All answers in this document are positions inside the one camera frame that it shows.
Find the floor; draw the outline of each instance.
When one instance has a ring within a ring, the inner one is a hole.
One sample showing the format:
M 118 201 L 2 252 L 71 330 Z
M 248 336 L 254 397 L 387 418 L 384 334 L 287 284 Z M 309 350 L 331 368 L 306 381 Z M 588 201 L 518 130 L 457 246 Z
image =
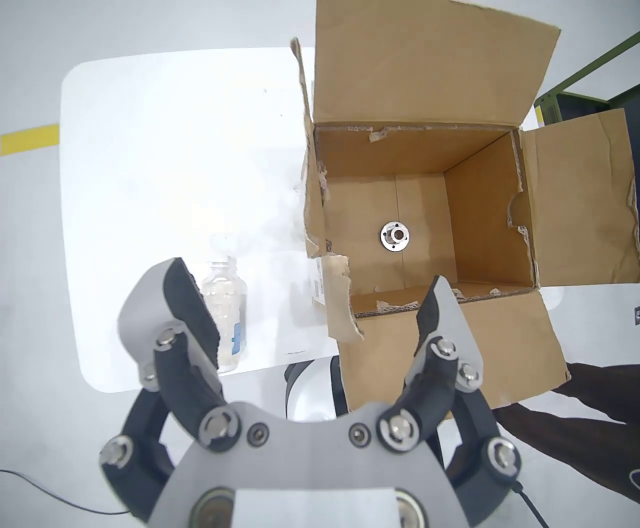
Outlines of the floor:
M 545 78 L 550 88 L 637 31 L 636 0 L 492 0 L 483 4 L 556 23 L 563 36 Z M 141 53 L 217 47 L 282 46 L 298 35 L 314 44 L 312 0 L 233 3 L 210 0 L 5 0 L 0 5 L 0 133 L 56 123 L 64 75 L 84 61 Z M 115 434 L 134 392 L 104 394 L 81 376 L 70 315 L 61 230 L 58 149 L 0 159 L 0 467 L 34 476 L 80 504 L 121 508 L 100 475 L 97 454 Z M 100 275 L 96 272 L 96 281 Z M 638 363 L 640 326 L 633 307 L 640 287 L 574 287 L 551 317 L 569 361 Z M 526 372 L 514 372 L 526 376 Z M 230 399 L 282 414 L 282 370 L 229 377 Z M 527 402 L 560 415 L 595 416 L 570 399 L 545 394 Z M 445 450 L 456 432 L 442 426 Z M 177 459 L 188 439 L 173 423 L 164 432 Z M 638 505 L 517 442 L 522 482 L 550 526 L 632 525 Z M 16 478 L 0 476 L 5 527 L 138 526 L 129 516 L 96 516 L 54 502 Z M 485 526 L 537 526 L 510 497 Z

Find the cardboard box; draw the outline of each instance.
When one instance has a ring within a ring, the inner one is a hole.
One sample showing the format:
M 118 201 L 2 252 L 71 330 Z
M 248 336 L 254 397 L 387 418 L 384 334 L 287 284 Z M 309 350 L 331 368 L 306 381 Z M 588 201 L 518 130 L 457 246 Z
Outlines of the cardboard box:
M 568 379 L 539 287 L 640 281 L 623 110 L 518 129 L 559 33 L 451 0 L 318 0 L 314 121 L 292 43 L 307 252 L 352 410 L 400 394 L 436 274 L 461 293 L 493 407 Z M 402 252 L 380 243 L 389 221 L 410 231 Z

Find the white table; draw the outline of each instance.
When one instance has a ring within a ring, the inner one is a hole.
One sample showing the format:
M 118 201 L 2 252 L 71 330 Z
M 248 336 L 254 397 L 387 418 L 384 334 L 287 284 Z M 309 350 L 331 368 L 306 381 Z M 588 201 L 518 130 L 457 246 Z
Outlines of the white table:
M 313 49 L 304 55 L 313 72 Z M 247 349 L 234 373 L 337 354 L 311 300 L 302 111 L 288 48 L 94 61 L 65 78 L 65 255 L 91 386 L 140 386 L 116 334 L 120 307 L 146 269 L 170 257 L 183 257 L 200 282 L 214 234 L 227 235 L 248 284 Z

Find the box flap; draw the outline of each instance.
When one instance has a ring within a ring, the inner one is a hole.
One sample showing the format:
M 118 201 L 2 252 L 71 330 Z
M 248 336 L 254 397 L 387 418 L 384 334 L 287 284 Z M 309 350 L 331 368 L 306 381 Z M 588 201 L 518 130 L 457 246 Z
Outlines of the box flap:
M 317 257 L 326 253 L 326 235 L 324 232 L 323 190 L 322 176 L 316 159 L 316 148 L 313 144 L 314 124 L 311 121 L 309 98 L 307 94 L 307 80 L 302 64 L 302 50 L 297 38 L 291 40 L 291 51 L 298 61 L 300 72 L 300 88 L 305 106 L 303 116 L 305 123 L 305 135 L 307 136 L 307 153 L 303 162 L 302 179 L 305 182 L 305 232 L 307 235 L 307 255 Z
M 321 262 L 329 337 L 344 343 L 362 341 L 362 332 L 351 310 L 349 259 L 343 255 L 325 255 Z
M 559 34 L 451 0 L 318 0 L 315 122 L 519 126 Z
M 538 291 L 461 307 L 483 356 L 482 392 L 492 408 L 536 396 L 568 379 Z M 418 343 L 415 315 L 413 311 L 359 319 L 364 340 L 339 344 L 350 410 L 369 401 L 396 401 Z
M 625 112 L 522 133 L 538 285 L 640 282 Z

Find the blue label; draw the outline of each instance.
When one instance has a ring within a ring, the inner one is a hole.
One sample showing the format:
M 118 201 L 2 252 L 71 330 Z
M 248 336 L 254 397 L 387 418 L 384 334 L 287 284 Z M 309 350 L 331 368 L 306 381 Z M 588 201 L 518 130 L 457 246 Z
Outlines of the blue label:
M 231 338 L 234 343 L 234 347 L 231 349 L 231 355 L 240 352 L 240 323 L 234 325 L 234 336 Z

